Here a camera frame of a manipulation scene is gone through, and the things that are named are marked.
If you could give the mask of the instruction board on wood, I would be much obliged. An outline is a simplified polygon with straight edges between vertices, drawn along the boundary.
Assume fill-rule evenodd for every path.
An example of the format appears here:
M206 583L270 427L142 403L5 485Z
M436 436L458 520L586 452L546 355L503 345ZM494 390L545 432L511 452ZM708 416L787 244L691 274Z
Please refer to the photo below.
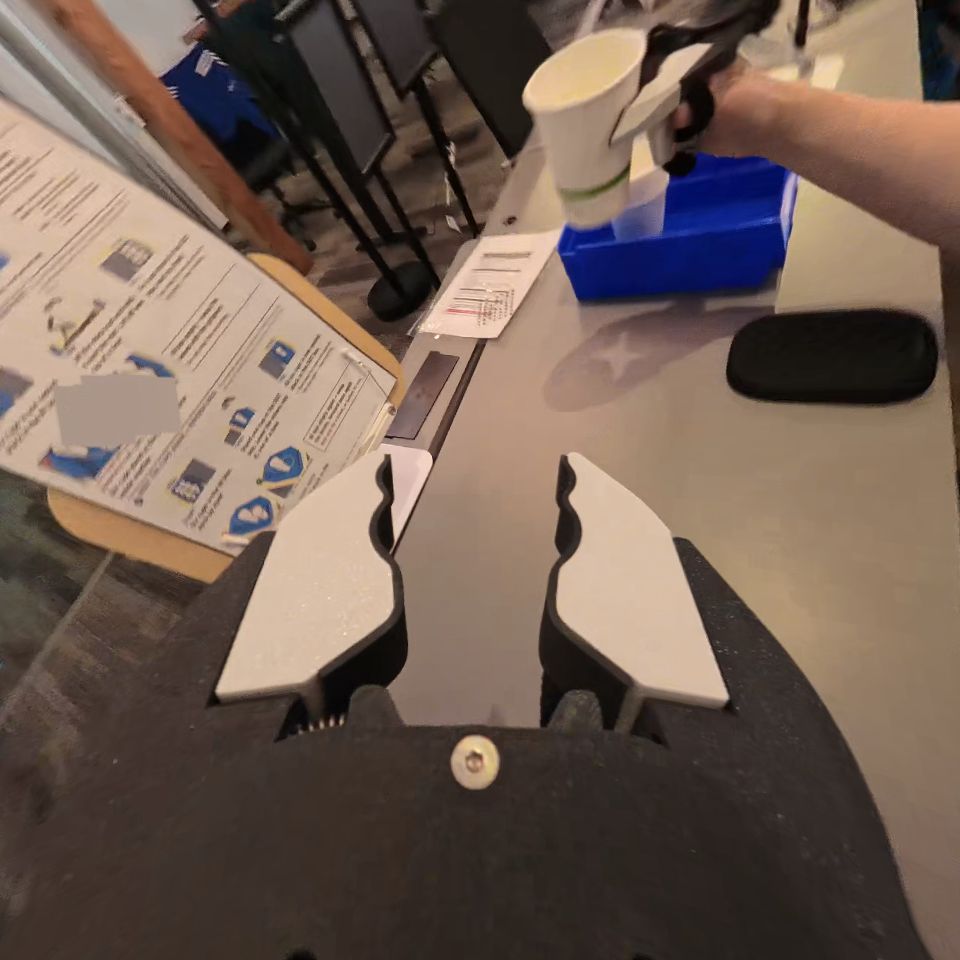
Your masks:
M407 393L401 362L378 339L348 316L323 291L282 259L267 253L252 253L246 260L283 287L336 330L359 354L395 376L385 407L399 407ZM214 550L114 510L54 488L47 489L51 514L67 533L105 551L146 563L184 577L213 583L234 561L234 555Z

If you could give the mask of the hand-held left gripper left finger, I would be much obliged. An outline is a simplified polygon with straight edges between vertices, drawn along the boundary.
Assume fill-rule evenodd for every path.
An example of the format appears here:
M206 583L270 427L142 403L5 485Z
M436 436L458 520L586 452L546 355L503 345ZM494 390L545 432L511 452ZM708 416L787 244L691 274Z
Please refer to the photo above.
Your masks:
M407 661L391 455L366 454L280 522L213 689L217 706L290 698L344 724L354 693Z

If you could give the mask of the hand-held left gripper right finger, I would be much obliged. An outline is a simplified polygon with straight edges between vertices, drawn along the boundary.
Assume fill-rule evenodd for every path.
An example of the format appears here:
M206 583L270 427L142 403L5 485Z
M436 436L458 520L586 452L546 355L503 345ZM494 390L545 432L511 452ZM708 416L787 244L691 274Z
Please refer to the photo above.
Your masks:
M730 692L666 523L576 452L560 457L556 503L539 629L549 689L591 695L615 732L631 732L655 701L726 709Z

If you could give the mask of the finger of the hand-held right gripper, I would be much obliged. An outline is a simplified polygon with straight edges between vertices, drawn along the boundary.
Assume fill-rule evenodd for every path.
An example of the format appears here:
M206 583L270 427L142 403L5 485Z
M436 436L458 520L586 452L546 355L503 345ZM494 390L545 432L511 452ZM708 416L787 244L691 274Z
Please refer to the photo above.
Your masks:
M673 136L671 117L682 100L682 85L714 57L714 42L647 41L638 91L622 110L607 144L645 137L653 147L667 147Z

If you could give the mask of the black chair back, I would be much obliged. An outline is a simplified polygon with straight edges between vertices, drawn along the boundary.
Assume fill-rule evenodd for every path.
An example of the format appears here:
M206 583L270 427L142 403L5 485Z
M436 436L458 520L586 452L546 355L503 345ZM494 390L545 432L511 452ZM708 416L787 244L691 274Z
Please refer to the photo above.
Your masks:
M534 122L523 91L552 54L522 1L445 1L430 29L504 157L522 151Z

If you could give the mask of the laminated instruction sheet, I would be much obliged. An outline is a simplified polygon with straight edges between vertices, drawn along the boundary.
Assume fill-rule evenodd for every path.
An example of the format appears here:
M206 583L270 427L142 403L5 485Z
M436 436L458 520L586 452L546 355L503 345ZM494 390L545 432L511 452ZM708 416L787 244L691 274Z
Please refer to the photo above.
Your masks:
M415 333L497 339L545 270L562 231L481 238L418 322Z

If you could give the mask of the black flat plate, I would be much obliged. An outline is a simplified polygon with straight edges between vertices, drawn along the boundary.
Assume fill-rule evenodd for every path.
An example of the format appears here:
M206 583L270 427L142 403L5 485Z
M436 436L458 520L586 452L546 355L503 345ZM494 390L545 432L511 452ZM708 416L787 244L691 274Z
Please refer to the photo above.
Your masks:
M397 409L386 433L387 439L413 441L417 438L458 362L457 356L438 351L426 355Z

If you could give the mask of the black metal stand frame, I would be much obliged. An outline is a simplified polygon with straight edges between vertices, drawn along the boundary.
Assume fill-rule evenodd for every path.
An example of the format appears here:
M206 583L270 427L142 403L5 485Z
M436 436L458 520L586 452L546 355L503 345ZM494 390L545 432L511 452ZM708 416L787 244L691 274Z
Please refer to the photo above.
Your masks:
M438 278L437 293L441 280L424 245L425 233L410 221L382 165L379 177L365 180L328 152L310 124L308 77L275 23L276 15L288 3L199 1L193 6L205 28L203 42L248 84L259 106L357 240L358 249L376 269L377 280L390 277L391 270L402 263L418 261ZM349 20L337 3L380 96Z

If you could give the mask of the blue plastic bin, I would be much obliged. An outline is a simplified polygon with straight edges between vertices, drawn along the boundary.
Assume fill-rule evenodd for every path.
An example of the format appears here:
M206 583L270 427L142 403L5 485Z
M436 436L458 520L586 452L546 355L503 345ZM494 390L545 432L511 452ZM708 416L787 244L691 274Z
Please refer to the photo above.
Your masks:
M786 264L798 186L768 160L701 153L670 179L660 234L567 226L558 256L581 302L758 289Z

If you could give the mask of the printed document sheet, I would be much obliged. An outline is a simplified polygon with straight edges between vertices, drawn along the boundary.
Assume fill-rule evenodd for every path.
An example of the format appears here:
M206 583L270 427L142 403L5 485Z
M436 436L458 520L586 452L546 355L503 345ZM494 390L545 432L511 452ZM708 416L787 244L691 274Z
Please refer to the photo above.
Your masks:
M354 349L186 214L2 101L2 469L236 556L354 462ZM68 440L57 391L174 388L177 425Z

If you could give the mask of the black round stand base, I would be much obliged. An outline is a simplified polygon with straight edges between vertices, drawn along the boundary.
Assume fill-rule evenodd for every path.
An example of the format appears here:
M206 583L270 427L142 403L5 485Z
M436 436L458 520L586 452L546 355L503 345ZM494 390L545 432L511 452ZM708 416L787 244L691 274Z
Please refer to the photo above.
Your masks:
M370 313L382 323L395 323L418 313L439 289L436 274L419 261L392 268L381 275L366 295Z

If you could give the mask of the person's right hand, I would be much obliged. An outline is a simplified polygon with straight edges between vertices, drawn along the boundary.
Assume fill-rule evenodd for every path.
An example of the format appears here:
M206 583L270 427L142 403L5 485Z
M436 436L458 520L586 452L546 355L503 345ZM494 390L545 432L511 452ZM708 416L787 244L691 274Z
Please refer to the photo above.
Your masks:
M745 159L762 154L762 138L770 113L771 79L737 59L709 78L714 113L697 135L698 153Z

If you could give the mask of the white paper cup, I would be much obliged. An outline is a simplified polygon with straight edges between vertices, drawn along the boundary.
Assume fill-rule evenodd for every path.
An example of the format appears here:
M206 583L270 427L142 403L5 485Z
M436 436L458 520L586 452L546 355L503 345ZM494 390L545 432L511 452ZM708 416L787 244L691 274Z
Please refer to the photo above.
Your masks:
M669 182L669 174L660 168L630 180L627 204L611 222L616 241L634 241L662 233Z
M591 33L552 54L528 80L522 102L534 121L565 222L593 230L629 196L632 139L611 144L637 99L645 30Z

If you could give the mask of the blue striped jacket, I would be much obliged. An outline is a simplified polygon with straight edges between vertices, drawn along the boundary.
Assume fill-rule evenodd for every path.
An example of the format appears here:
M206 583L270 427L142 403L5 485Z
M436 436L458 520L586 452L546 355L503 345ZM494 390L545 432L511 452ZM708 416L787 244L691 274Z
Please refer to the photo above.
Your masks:
M159 79L218 147L238 146L244 138L282 137L246 82L202 44L194 44Z

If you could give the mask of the instruction sheet on stand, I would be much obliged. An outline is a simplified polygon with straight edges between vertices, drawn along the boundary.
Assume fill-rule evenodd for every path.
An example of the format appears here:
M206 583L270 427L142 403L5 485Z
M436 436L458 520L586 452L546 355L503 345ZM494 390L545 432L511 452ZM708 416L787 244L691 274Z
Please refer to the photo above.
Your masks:
M395 402L390 400L391 390L387 388L386 382L381 381L380 374L377 373L379 366L366 355L345 346L341 350L341 355L346 365L363 376L361 393L370 394L369 402L374 403L373 397L378 399L378 406L366 428L363 438L356 444L353 460L359 460L367 454L375 451L385 440L388 428L393 425L398 408Z

